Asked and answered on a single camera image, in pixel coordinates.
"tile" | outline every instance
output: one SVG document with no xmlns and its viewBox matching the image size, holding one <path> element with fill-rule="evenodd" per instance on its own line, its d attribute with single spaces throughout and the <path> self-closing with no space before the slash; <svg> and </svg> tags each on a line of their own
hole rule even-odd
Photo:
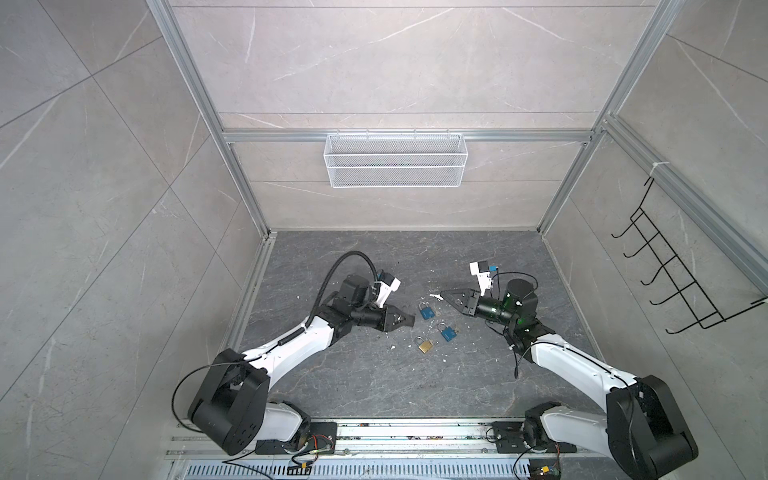
<svg viewBox="0 0 768 480">
<path fill-rule="evenodd" d="M 0 129 L 0 160 L 4 394 L 167 185 L 93 80 Z"/>
<path fill-rule="evenodd" d="M 240 286 L 245 283 L 260 242 L 259 231 L 245 204 L 240 202 L 217 248 L 219 257 Z"/>
<path fill-rule="evenodd" d="M 764 385 L 754 381 L 765 376 L 761 365 L 768 360 L 768 353 L 760 339 L 768 334 L 765 324 L 768 307 L 752 310 L 711 329 L 695 326 L 678 335 L 666 333 L 666 329 L 677 330 L 691 324 L 694 317 L 680 298 L 661 306 L 650 304 L 651 300 L 658 302 L 671 295 L 674 286 L 664 273 L 650 286 L 641 284 L 653 278 L 659 263 L 647 248 L 632 259 L 624 258 L 623 253 L 633 253 L 643 245 L 644 241 L 634 229 L 620 239 L 610 236 L 619 234 L 628 225 L 629 214 L 645 195 L 646 178 L 616 144 L 605 142 L 584 171 L 571 198 L 626 280 L 740 471 L 747 478 L 759 478 L 765 475 L 763 460 L 766 458 L 759 445 L 768 437 L 768 431 L 760 422 L 744 419 L 768 415 L 768 406 L 762 400 Z M 762 297 L 659 187 L 651 187 L 643 207 L 689 269 L 686 272 L 678 260 L 673 260 L 670 264 L 673 279 L 683 286 L 693 281 L 693 275 L 712 299 L 713 304 L 696 286 L 687 290 L 687 301 L 700 316 L 712 313 L 715 306 L 725 315 L 731 315 Z M 641 229 L 646 237 L 654 232 L 650 222 L 641 224 Z M 655 242 L 652 245 L 663 261 L 673 255 L 664 245 Z M 713 317 L 704 324 L 712 325 L 719 319 Z M 737 442 L 745 446 L 734 448 Z"/>
<path fill-rule="evenodd" d="M 680 375 L 670 358 L 673 350 L 659 340 L 633 292 L 571 200 L 563 206 L 547 241 L 606 362 L 639 376 L 655 375 L 671 388 L 699 447 L 698 459 L 676 470 L 675 478 L 744 478 L 707 418 L 708 412 L 702 411 L 687 378 Z"/>
<path fill-rule="evenodd" d="M 92 73 L 161 35 L 144 0 L 41 3 Z"/>
<path fill-rule="evenodd" d="M 0 402 L 0 476 L 98 477 L 213 254 L 169 190 Z"/>
<path fill-rule="evenodd" d="M 473 260 L 531 273 L 539 281 L 542 322 L 591 351 L 539 235 L 478 231 L 279 232 L 241 348 L 259 346 L 295 326 L 311 308 L 329 267 L 347 250 L 365 252 L 377 269 L 396 275 L 402 284 L 388 302 L 410 313 L 417 313 L 428 293 L 476 285 L 468 270 Z M 349 273 L 369 275 L 366 268 L 359 258 L 346 260 L 329 288 Z M 500 336 L 443 302 L 431 305 L 439 316 L 433 321 L 419 316 L 412 329 L 384 334 L 353 328 L 284 376 L 271 394 L 319 417 L 521 415 L 552 399 L 598 409 L 575 387 L 532 364 L 522 364 L 514 379 L 514 356 Z M 437 333 L 439 321 L 458 330 L 450 343 Z M 423 355 L 416 336 L 441 341 Z"/>
<path fill-rule="evenodd" d="M 175 430 L 176 421 L 168 405 L 179 381 L 198 366 L 211 363 L 219 352 L 240 288 L 218 255 L 214 255 L 192 300 L 163 349 L 141 391 L 125 429 L 101 473 L 101 478 L 156 478 L 164 460 L 164 441 Z M 179 388 L 177 411 L 186 416 L 204 377 L 192 376 Z"/>
<path fill-rule="evenodd" d="M 530 7 L 649 6 L 655 0 L 171 0 L 174 7 Z"/>
<path fill-rule="evenodd" d="M 768 82 L 667 37 L 620 114 L 768 250 L 766 109 Z"/>
<path fill-rule="evenodd" d="M 234 147 L 248 180 L 328 182 L 323 142 L 247 142 Z"/>
<path fill-rule="evenodd" d="M 0 4 L 0 125 L 88 76 L 37 2 Z"/>
<path fill-rule="evenodd" d="M 460 187 L 359 189 L 331 188 L 328 181 L 251 182 L 271 228 L 355 230 L 533 230 L 559 185 L 489 181 Z"/>
<path fill-rule="evenodd" d="M 208 130 L 165 41 L 152 42 L 95 78 L 165 180 L 173 183 Z"/>
<path fill-rule="evenodd" d="M 562 180 L 580 142 L 471 142 L 463 181 Z"/>
<path fill-rule="evenodd" d="M 224 128 L 587 128 L 591 112 L 489 114 L 219 113 Z"/>
<path fill-rule="evenodd" d="M 652 11 L 174 9 L 219 111 L 368 114 L 599 111 Z"/>
<path fill-rule="evenodd" d="M 251 181 L 328 181 L 322 142 L 235 144 Z M 463 181 L 562 180 L 578 142 L 468 142 Z"/>
<path fill-rule="evenodd" d="M 768 79 L 768 4 L 763 0 L 691 0 L 670 35 Z"/>
<path fill-rule="evenodd" d="M 210 137 L 170 187 L 216 247 L 240 203 L 240 193 Z"/>
</svg>

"white wire basket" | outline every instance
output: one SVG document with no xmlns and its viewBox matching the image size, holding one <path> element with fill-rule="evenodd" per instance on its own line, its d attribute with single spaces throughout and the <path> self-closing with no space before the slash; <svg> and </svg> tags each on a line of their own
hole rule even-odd
<svg viewBox="0 0 768 480">
<path fill-rule="evenodd" d="M 450 132 L 336 133 L 323 157 L 331 187 L 458 187 L 464 136 Z"/>
</svg>

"white cable clip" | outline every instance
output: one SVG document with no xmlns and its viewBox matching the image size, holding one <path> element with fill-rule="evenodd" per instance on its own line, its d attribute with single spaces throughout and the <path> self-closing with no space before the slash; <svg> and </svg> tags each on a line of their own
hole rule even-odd
<svg viewBox="0 0 768 480">
<path fill-rule="evenodd" d="M 669 162 L 654 162 L 653 166 L 650 168 L 650 172 L 648 172 L 648 177 L 653 177 L 654 170 L 656 170 L 656 167 L 659 165 L 668 164 Z"/>
</svg>

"floor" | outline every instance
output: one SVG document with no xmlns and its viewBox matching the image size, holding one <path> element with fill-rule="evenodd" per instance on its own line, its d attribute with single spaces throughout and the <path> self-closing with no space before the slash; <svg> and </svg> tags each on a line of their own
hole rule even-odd
<svg viewBox="0 0 768 480">
<path fill-rule="evenodd" d="M 327 270 L 347 250 L 361 250 L 377 269 L 401 280 L 389 303 L 417 314 L 415 327 L 389 334 L 356 327 L 284 376 L 272 389 L 274 400 L 289 400 L 315 417 L 517 416 L 552 399 L 599 412 L 576 388 L 540 367 L 522 364 L 515 380 L 514 357 L 505 341 L 479 319 L 462 316 L 439 301 L 430 301 L 436 318 L 425 321 L 418 315 L 419 302 L 434 300 L 430 293 L 476 288 L 468 264 L 488 260 L 502 271 L 535 275 L 540 284 L 539 319 L 593 353 L 536 232 L 280 232 L 240 349 L 259 346 L 303 319 Z M 330 287 L 349 273 L 367 272 L 360 258 L 351 257 Z M 439 322 L 458 332 L 450 343 L 440 336 Z M 421 353 L 416 336 L 434 339 L 437 345 Z M 564 467 L 570 472 L 565 478 L 625 478 L 608 458 L 568 459 Z"/>
</svg>

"marble wall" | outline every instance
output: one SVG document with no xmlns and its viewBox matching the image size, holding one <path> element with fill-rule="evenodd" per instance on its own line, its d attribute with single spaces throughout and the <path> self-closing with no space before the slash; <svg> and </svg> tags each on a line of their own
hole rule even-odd
<svg viewBox="0 0 768 480">
<path fill-rule="evenodd" d="M 654 9 L 490 3 L 196 0 L 174 12 L 225 127 L 591 127 Z"/>
<path fill-rule="evenodd" d="M 564 281 L 605 359 L 638 375 L 656 375 L 673 391 L 699 446 L 699 458 L 677 471 L 681 479 L 762 478 L 768 440 L 764 419 L 768 382 L 768 306 L 702 329 L 667 333 L 694 321 L 671 281 L 662 273 L 650 286 L 659 263 L 629 225 L 645 194 L 647 174 L 609 137 L 591 158 L 546 240 Z M 653 185 L 644 209 L 670 241 L 714 305 L 726 316 L 760 298 L 760 292 L 701 229 Z M 638 222 L 646 237 L 650 223 Z M 672 253 L 657 237 L 651 243 L 662 261 Z M 678 285 L 691 279 L 678 260 L 670 263 Z M 695 286 L 685 298 L 700 317 L 713 312 Z M 712 325 L 716 317 L 704 321 Z"/>
<path fill-rule="evenodd" d="M 148 478 L 259 237 L 142 0 L 0 22 L 0 477 Z"/>
<path fill-rule="evenodd" d="M 768 2 L 690 0 L 619 115 L 768 252 Z"/>
<path fill-rule="evenodd" d="M 653 0 L 174 0 L 225 128 L 591 128 Z M 240 144 L 273 228 L 532 229 L 576 144 L 471 144 L 456 189 L 334 190 Z M 376 215 L 359 214 L 359 202 Z"/>
<path fill-rule="evenodd" d="M 365 189 L 331 188 L 323 146 L 235 144 L 272 228 L 533 230 L 581 145 L 471 142 L 460 187 Z"/>
<path fill-rule="evenodd" d="M 768 251 L 767 22 L 768 3 L 762 0 L 688 1 L 619 111 L 763 251 Z M 599 167 L 591 168 L 597 173 Z M 616 182 L 624 182 L 624 177 L 608 168 L 599 174 L 602 191 L 594 195 L 596 180 L 585 172 L 583 187 L 572 198 L 581 202 L 584 218 L 602 238 L 603 224 L 610 218 L 608 204 L 616 204 L 622 195 Z M 667 200 L 657 211 L 658 221 L 667 225 L 665 234 L 676 240 L 678 252 L 726 314 L 760 298 L 676 205 Z M 606 250 L 611 252 L 607 243 Z M 630 287 L 636 275 L 647 273 L 618 260 L 616 266 Z M 652 292 L 650 287 L 633 288 L 639 300 Z M 701 313 L 709 313 L 700 295 L 694 293 L 689 300 L 699 302 Z M 643 300 L 641 305 L 654 324 L 679 326 L 687 316 L 679 301 L 663 309 L 647 307 Z M 661 342 L 745 478 L 768 475 L 768 454 L 762 446 L 768 442 L 768 376 L 759 367 L 766 361 L 760 340 L 768 335 L 768 312 L 763 308 L 768 307 L 708 330 L 694 328 L 679 336 L 659 330 Z"/>
</svg>

